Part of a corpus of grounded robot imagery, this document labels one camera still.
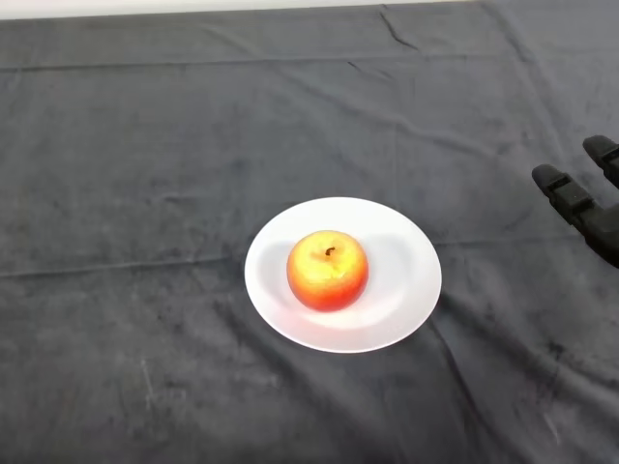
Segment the red apple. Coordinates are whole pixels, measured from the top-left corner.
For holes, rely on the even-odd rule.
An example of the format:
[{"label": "red apple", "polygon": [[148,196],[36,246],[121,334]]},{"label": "red apple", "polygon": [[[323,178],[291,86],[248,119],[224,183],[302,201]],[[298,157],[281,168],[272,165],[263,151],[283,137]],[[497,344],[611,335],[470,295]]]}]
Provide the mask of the red apple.
[{"label": "red apple", "polygon": [[353,303],[368,283],[364,249],[348,234],[314,232],[292,248],[287,262],[288,284],[305,306],[319,311]]}]

